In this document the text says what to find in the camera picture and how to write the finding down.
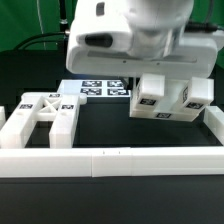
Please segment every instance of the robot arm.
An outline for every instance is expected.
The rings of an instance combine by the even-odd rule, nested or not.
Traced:
[[[214,83],[207,78],[224,46],[224,35],[184,33],[193,4],[193,0],[79,0],[68,70],[141,77],[133,89],[130,116],[194,120],[214,99]]]

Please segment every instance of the white rectangular block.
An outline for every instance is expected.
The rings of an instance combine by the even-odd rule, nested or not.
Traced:
[[[41,109],[43,98],[23,98],[1,130],[2,148],[24,148],[36,124],[35,113]]]
[[[162,120],[173,120],[173,121],[193,121],[198,115],[196,114],[184,114],[174,112],[150,112],[150,111],[138,111],[132,110],[130,117],[146,118],[146,119],[162,119]]]
[[[159,101],[164,97],[165,76],[143,74],[133,91],[133,108],[139,110],[154,110]]]
[[[74,149],[1,149],[0,177],[91,177],[92,155]]]
[[[132,175],[203,175],[224,172],[223,147],[133,150]]]
[[[92,154],[92,176],[131,176],[132,151],[102,149]]]
[[[176,110],[198,114],[214,100],[214,80],[193,77],[181,91]]]
[[[79,96],[65,95],[51,127],[51,148],[72,148],[79,114]]]
[[[224,113],[216,106],[205,108],[204,123],[224,145]]]
[[[5,108],[0,107],[0,130],[5,124]]]
[[[38,121],[54,121],[63,95],[58,93],[41,93],[41,95],[44,97],[44,107],[38,111],[36,118]]]

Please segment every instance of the black cable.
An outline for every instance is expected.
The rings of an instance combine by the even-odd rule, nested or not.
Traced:
[[[22,47],[24,44],[29,43],[32,40],[43,38],[43,37],[51,37],[51,36],[58,36],[58,35],[65,35],[64,32],[52,32],[52,33],[44,33],[32,36],[30,38],[27,38],[26,40],[22,41],[20,44],[14,47],[14,50],[19,50],[20,47]]]
[[[39,43],[57,43],[60,40],[39,40],[39,41],[33,41],[31,43],[26,44],[24,47],[22,47],[22,50],[25,50],[27,47],[33,45],[33,44],[39,44]]]
[[[213,10],[214,10],[214,5],[215,5],[214,3],[215,3],[214,0],[210,0],[208,13],[207,13],[207,16],[205,18],[204,23],[210,22],[210,19],[212,17],[212,13],[213,13]]]
[[[65,0],[59,0],[59,9],[60,9],[60,30],[65,31],[66,29],[68,29]]]
[[[198,23],[189,22],[185,27],[185,32],[205,32],[212,33],[219,29],[219,27],[214,23]]]

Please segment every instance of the green wall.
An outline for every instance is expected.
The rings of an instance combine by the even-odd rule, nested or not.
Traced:
[[[39,0],[45,32],[59,30],[58,0]],[[66,0],[67,17],[71,23],[77,0]],[[209,0],[195,0],[192,19],[204,21]],[[215,0],[214,13],[211,22],[224,26],[224,0]],[[40,34],[36,0],[0,0],[0,51],[13,49],[22,40]],[[31,49],[42,49],[43,45]],[[224,51],[217,60],[224,67]]]
[[[77,0],[65,0],[71,23]],[[44,32],[59,31],[58,0],[39,0]],[[41,33],[36,0],[0,0],[0,51],[13,49],[24,39]]]

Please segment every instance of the white plastic part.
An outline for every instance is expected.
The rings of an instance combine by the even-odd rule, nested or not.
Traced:
[[[0,131],[5,124],[5,108],[0,107]]]
[[[210,76],[217,53],[224,46],[222,31],[184,33],[172,54],[163,58],[166,51],[170,53],[169,45],[178,42],[181,32],[173,38],[172,29],[182,27],[187,21],[192,0],[106,0],[100,2],[104,4],[103,16],[96,15],[98,3],[97,0],[78,1],[66,61],[72,73],[121,77],[152,73],[183,80]],[[105,32],[114,38],[110,48],[85,44],[86,34]],[[159,54],[162,48],[158,45],[163,42],[167,48],[160,59],[149,60],[144,56],[151,52]]]
[[[92,154],[76,149],[1,149],[3,177],[91,177]]]
[[[214,80],[193,77],[174,106],[183,113],[198,114],[214,100]]]
[[[24,148],[37,121],[53,121],[51,148],[72,148],[79,106],[86,95],[25,93],[22,101],[1,130],[2,148]]]
[[[79,96],[64,96],[49,133],[50,148],[72,148],[79,115]]]
[[[23,99],[1,130],[2,148],[24,148],[36,125],[35,113],[41,109],[43,98]]]
[[[224,145],[224,113],[216,106],[205,108],[204,123]]]
[[[208,102],[208,98],[212,98],[213,96],[213,80],[207,80],[207,79],[200,79],[201,80],[201,87],[203,86],[203,83],[209,84],[205,85],[207,88],[198,88],[197,97],[200,98],[201,95],[209,93],[209,97],[203,96],[204,103],[210,103]],[[150,98],[145,99],[142,101],[141,98],[141,90],[138,90],[138,87],[133,90],[132,98],[130,101],[130,117],[136,117],[136,118],[146,118],[146,119],[163,119],[163,120],[176,120],[176,121],[193,121],[201,112],[201,110],[204,108],[199,108],[198,110],[194,109],[192,113],[192,109],[189,109],[187,111],[180,109],[180,95],[182,96],[181,99],[183,99],[183,90],[186,89],[186,86],[188,84],[187,80],[171,80],[166,79],[165,85],[163,82],[161,82],[163,90],[165,88],[164,97],[162,97],[157,103],[156,100]]]
[[[120,80],[62,80],[57,92],[66,95],[85,92],[87,97],[130,97],[130,91],[124,89]],[[86,94],[80,94],[81,104],[86,103]]]
[[[92,176],[131,176],[132,150],[130,148],[99,149],[92,154]]]
[[[133,99],[133,108],[153,110],[165,93],[165,76],[143,74]]]
[[[1,149],[0,178],[223,175],[223,149]]]

